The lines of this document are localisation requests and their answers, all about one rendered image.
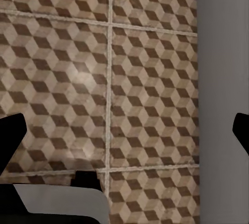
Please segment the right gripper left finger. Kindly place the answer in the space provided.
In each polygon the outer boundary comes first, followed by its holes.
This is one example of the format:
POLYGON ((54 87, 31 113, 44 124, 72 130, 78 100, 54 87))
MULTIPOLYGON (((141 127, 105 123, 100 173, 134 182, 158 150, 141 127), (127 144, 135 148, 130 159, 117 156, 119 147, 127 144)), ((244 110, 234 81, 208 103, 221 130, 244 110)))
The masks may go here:
POLYGON ((0 119, 0 175, 27 133, 23 113, 0 119))

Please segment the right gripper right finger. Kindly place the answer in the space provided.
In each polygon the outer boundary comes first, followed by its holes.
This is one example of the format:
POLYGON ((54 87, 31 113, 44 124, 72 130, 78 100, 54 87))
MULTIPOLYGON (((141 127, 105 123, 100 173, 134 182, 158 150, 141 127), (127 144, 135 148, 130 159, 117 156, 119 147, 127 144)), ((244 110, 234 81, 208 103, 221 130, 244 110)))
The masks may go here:
POLYGON ((249 115, 237 113, 232 131, 249 155, 249 115))

